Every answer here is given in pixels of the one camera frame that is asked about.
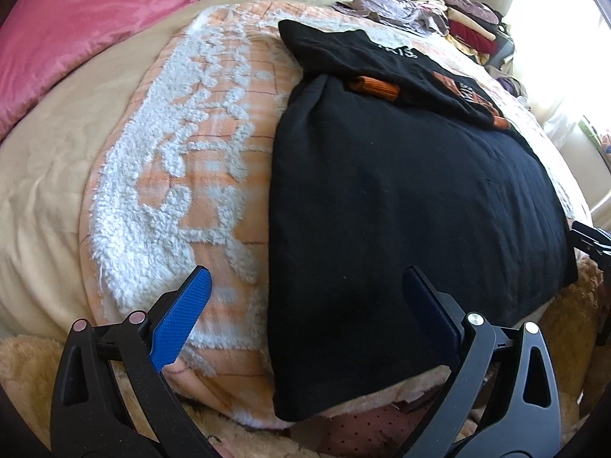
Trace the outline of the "bag with purple clothes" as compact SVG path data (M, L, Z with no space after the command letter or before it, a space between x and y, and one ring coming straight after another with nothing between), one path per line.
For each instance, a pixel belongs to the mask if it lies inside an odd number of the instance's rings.
M516 98L526 98L526 88L514 77L498 77L496 81L502 86L502 88L509 92L510 95Z

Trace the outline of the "pile of folded clothes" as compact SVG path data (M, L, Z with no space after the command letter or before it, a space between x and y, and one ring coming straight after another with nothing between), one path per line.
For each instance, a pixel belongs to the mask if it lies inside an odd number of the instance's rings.
M446 39L476 63L501 68L515 52L503 14L475 0L414 0L439 7L448 19Z

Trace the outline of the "black sweater with orange patches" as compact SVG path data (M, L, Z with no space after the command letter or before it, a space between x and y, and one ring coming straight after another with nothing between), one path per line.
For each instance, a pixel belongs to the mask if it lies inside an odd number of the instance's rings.
M475 80L361 30L279 31L304 75L272 148L267 338L296 423L441 366L407 268L512 326L577 265L546 169Z

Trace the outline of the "orange white fleece blanket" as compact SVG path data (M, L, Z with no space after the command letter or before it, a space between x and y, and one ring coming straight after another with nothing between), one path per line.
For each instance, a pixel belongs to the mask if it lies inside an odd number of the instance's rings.
M211 6L178 32L137 88L92 166L81 215L81 266L94 317L144 309L196 265L210 302L189 334L173 387L236 422L279 429L264 327L272 141L301 73L279 21L362 30L472 77L543 159L567 216L587 212L574 178L533 117L440 37L419 37L322 5Z

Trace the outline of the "white curtain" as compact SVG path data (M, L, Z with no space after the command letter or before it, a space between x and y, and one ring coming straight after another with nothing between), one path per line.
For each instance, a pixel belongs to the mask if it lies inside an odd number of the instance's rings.
M580 122L610 141L610 27L595 0L512 0L512 71L556 146Z

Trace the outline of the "pink quilt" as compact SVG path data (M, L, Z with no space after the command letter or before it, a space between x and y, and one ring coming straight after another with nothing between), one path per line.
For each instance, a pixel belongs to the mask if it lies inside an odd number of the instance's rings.
M1 25L1 134L89 59L198 0L18 0Z

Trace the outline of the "lilac crumpled garment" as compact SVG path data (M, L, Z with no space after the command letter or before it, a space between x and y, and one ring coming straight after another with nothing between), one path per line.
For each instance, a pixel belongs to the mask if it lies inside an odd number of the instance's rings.
M413 0L350 0L338 1L333 8L352 17L400 29L418 36L449 33L444 10L429 2Z

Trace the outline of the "beige bed sheet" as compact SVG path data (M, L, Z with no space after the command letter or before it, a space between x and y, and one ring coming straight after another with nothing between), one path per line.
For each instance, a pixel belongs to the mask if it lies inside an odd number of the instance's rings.
M1 321L7 328L59 339L77 318L97 321L81 266L81 215L92 166L168 42L205 8L252 1L275 0L203 0L113 45L48 92L6 137ZM334 10L330 0L281 1Z

